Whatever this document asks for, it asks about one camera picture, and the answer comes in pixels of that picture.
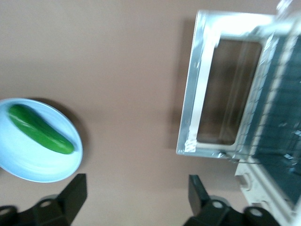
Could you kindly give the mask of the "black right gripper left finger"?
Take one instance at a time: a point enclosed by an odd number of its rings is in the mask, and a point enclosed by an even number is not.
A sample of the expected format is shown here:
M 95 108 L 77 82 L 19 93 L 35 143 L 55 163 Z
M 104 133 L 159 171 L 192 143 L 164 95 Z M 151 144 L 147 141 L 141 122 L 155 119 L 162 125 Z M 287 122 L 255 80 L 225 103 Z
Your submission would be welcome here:
M 55 198 L 44 198 L 17 215 L 17 226 L 70 226 L 87 199 L 86 174 L 75 178 Z

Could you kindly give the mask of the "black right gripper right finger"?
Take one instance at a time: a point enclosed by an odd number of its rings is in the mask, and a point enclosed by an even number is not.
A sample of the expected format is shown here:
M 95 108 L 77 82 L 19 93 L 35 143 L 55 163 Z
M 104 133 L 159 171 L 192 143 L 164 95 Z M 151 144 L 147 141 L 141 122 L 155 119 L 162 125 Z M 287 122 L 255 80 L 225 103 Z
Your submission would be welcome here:
M 210 196 L 198 175 L 189 175 L 188 200 L 193 215 L 185 226 L 248 226 L 244 213 L 218 196 Z

